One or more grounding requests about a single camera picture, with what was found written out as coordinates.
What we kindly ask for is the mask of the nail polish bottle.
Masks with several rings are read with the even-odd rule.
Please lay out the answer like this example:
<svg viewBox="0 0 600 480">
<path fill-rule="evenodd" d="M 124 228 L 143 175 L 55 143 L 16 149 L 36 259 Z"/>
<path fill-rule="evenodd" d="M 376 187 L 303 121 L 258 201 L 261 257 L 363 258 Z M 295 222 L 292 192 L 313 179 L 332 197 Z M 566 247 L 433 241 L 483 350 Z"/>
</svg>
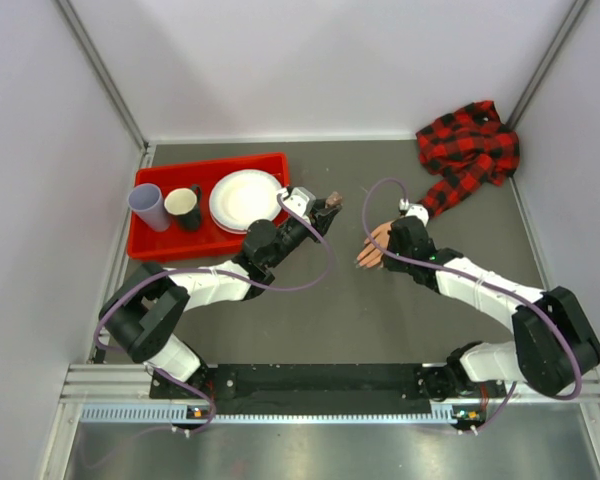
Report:
<svg viewBox="0 0 600 480">
<path fill-rule="evenodd" d="M 325 205 L 330 207 L 335 207 L 341 205 L 343 202 L 343 197 L 338 192 L 332 192 L 325 200 Z"/>
</svg>

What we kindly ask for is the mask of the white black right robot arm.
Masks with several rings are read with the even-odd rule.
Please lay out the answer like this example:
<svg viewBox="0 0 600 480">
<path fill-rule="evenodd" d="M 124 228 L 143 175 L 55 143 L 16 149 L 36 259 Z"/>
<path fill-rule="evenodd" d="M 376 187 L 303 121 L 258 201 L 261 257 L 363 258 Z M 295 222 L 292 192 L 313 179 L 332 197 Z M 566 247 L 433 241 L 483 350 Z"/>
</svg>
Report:
<svg viewBox="0 0 600 480">
<path fill-rule="evenodd" d="M 461 253 L 439 249 L 415 216 L 394 221 L 385 267 L 437 294 L 463 302 L 509 330 L 500 344 L 469 343 L 447 359 L 446 380 L 467 396 L 485 381 L 525 382 L 554 397 L 600 364 L 600 341 L 576 295 L 561 286 L 528 287 L 487 271 Z"/>
</svg>

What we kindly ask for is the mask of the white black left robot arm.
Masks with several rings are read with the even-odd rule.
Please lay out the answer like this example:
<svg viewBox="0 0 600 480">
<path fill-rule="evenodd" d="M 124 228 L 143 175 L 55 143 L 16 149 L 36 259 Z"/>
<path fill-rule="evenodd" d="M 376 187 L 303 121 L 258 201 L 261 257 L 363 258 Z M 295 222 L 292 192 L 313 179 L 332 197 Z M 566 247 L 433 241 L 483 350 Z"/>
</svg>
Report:
<svg viewBox="0 0 600 480">
<path fill-rule="evenodd" d="M 277 195 L 287 218 L 254 221 L 240 251 L 215 266 L 167 269 L 155 262 L 138 267 L 99 313 L 100 329 L 135 364 L 163 374 L 185 396 L 206 387 L 206 362 L 175 334 L 182 315 L 220 302 L 251 300 L 273 287 L 273 268 L 305 240 L 326 242 L 342 197 L 317 199 L 304 188 L 282 189 Z"/>
</svg>

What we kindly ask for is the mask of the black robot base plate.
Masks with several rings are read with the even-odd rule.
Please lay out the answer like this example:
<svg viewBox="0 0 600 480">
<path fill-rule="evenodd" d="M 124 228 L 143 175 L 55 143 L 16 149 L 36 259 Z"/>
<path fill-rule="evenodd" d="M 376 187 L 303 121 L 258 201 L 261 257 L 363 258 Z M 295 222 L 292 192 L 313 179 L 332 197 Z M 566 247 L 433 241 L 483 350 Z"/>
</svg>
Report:
<svg viewBox="0 0 600 480">
<path fill-rule="evenodd" d="M 425 414 L 416 364 L 220 364 L 195 387 L 224 415 Z"/>
</svg>

